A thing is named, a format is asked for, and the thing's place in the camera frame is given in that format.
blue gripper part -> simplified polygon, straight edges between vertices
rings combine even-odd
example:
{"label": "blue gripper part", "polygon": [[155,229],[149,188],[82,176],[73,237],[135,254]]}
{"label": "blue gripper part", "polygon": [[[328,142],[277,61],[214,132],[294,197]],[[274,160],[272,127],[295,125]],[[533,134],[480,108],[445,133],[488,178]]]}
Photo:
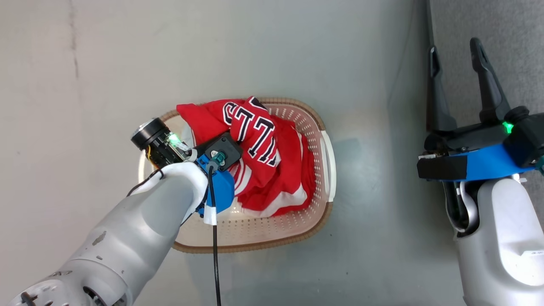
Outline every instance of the blue gripper part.
{"label": "blue gripper part", "polygon": [[[197,160],[197,164],[204,170],[206,175],[206,165],[209,162],[209,158],[202,154]],[[209,180],[213,180],[213,189],[215,192],[215,209],[217,213],[224,211],[225,209],[231,207],[232,200],[234,200],[234,178],[228,171],[215,171],[212,174]],[[206,200],[206,205],[212,206],[212,195],[208,187],[208,198]],[[204,208],[199,209],[198,213],[204,215]]]}

gray robotic arm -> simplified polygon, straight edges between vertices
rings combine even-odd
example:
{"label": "gray robotic arm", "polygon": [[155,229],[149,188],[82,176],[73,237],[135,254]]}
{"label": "gray robotic arm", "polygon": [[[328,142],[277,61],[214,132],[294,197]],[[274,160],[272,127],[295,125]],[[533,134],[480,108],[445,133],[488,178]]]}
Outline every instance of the gray robotic arm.
{"label": "gray robotic arm", "polygon": [[119,202],[57,272],[8,305],[132,305],[207,188],[205,174],[194,163],[162,171],[164,178],[157,173]]}

concrete floor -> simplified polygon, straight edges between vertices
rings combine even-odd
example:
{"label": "concrete floor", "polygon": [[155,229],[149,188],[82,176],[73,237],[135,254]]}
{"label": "concrete floor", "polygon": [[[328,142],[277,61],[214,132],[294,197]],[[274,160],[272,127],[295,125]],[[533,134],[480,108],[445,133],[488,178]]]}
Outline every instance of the concrete floor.
{"label": "concrete floor", "polygon": [[[220,255],[224,305],[463,305],[441,188],[416,172],[428,44],[423,1],[2,1],[0,303],[136,183],[140,123],[257,95],[317,110],[338,190],[311,239]],[[211,255],[172,250],[137,305],[214,305],[213,285]]]}

cylindrical motor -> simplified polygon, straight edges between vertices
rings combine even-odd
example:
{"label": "cylindrical motor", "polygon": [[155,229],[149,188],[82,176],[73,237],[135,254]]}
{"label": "cylindrical motor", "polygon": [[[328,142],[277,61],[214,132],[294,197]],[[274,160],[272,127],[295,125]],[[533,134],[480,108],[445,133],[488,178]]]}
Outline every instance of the cylindrical motor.
{"label": "cylindrical motor", "polygon": [[140,150],[145,150],[147,159],[158,169],[187,159],[190,148],[172,133],[159,118],[140,125],[132,134],[131,141]]}

white basket handle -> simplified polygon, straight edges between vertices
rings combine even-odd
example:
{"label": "white basket handle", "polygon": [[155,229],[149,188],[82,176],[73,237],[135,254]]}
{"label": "white basket handle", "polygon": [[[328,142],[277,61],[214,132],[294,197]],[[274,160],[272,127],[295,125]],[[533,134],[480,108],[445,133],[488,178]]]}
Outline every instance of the white basket handle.
{"label": "white basket handle", "polygon": [[325,179],[325,188],[328,188],[327,191],[325,189],[325,193],[329,195],[328,202],[332,202],[335,199],[336,195],[336,161],[335,161],[335,153],[332,150],[332,143],[331,139],[329,138],[329,135],[326,131],[321,131],[321,134],[323,136],[323,141],[321,142],[321,152],[322,159],[323,159],[323,172],[324,172],[324,179]]}

